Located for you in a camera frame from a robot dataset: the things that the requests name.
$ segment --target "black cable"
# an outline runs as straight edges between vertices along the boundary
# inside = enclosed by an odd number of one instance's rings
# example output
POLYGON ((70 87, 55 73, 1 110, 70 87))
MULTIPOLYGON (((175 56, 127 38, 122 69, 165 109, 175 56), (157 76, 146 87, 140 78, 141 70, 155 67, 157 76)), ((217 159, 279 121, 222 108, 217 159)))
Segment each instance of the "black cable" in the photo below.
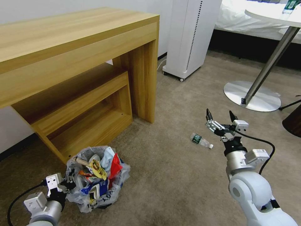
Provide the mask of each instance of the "black cable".
POLYGON ((12 207, 13 207, 13 205, 15 204, 15 202, 16 202, 19 198, 21 198, 23 195, 25 195, 26 193, 28 193, 28 192, 30 192, 30 191, 32 191, 32 190, 38 188, 38 187, 46 186, 46 185, 47 185, 46 180, 43 180, 40 184, 38 184, 38 185, 36 185, 36 186, 34 186, 34 187, 28 189, 27 191, 23 192, 21 195, 19 195, 17 198, 15 198, 14 201, 12 201, 12 203, 9 205, 9 208, 8 208, 8 211, 7 211, 7 223, 8 223, 9 226, 13 226, 13 224, 12 224, 12 222, 11 222, 11 220, 10 220, 10 212, 11 212, 12 207))
POLYGON ((266 166, 266 164, 268 163, 268 161, 272 158, 273 154, 275 153, 275 145, 273 145, 271 142, 269 141, 266 141, 266 140, 262 140, 262 139, 259 139, 259 138, 255 138, 255 137, 252 137, 252 136, 248 136, 248 135, 245 135, 237 130, 234 130, 236 133, 244 136, 244 137, 247 137, 247 138, 250 138, 250 139, 253 139, 253 140, 257 140, 257 141, 261 141, 261 142, 264 142, 264 143, 267 143, 269 145, 272 146, 272 152, 270 154, 270 157, 265 161, 265 163, 262 165, 262 167, 260 168, 260 171, 259 171, 259 174, 261 175, 262 171, 263 171, 263 168, 266 166))

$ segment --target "yellow wrapper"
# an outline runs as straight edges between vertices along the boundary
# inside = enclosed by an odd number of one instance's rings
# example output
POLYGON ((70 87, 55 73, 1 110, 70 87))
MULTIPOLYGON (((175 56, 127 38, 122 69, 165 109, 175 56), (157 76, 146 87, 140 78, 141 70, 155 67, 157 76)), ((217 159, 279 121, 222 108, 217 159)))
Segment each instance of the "yellow wrapper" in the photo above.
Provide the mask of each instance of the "yellow wrapper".
POLYGON ((101 167, 100 162, 93 159, 89 163, 89 167, 92 169, 94 175, 98 178, 101 178, 103 180, 107 179, 107 172, 101 167))

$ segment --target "wooden desk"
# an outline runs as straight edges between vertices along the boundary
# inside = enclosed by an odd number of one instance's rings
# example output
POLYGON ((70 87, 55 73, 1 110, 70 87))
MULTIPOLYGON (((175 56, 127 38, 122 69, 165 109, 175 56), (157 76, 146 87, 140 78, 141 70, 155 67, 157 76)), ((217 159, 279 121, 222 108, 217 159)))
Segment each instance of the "wooden desk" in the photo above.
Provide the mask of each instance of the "wooden desk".
POLYGON ((1 25, 0 108, 63 162, 110 142, 132 111, 153 123, 158 33, 158 15, 112 8, 1 25))

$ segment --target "baseboard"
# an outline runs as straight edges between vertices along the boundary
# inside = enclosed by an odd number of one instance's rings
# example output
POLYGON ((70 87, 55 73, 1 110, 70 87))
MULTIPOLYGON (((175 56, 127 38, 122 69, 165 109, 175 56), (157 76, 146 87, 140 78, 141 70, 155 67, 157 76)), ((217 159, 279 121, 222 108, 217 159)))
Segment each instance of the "baseboard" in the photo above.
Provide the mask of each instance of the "baseboard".
POLYGON ((19 151, 20 149, 27 147, 36 139, 38 139, 38 136, 35 133, 33 133, 30 136, 26 137, 25 139, 21 140, 20 142, 16 143, 14 146, 10 147, 9 149, 6 149, 4 152, 0 153, 0 162, 6 159, 11 154, 15 153, 16 151, 19 151))
POLYGON ((163 53, 161 56, 158 56, 158 60, 162 59, 163 57, 167 56, 167 52, 163 53))

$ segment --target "red plastic bag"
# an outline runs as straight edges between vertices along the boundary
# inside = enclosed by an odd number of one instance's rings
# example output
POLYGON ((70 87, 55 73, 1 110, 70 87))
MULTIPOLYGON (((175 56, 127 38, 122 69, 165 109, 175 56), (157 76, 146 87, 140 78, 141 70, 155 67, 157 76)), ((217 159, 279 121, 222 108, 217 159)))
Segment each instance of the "red plastic bag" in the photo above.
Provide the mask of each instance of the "red plastic bag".
POLYGON ((109 176, 109 179, 116 177, 116 175, 120 172, 121 169, 122 166, 120 165, 118 155, 117 153, 115 153, 114 158, 112 160, 111 175, 109 176))

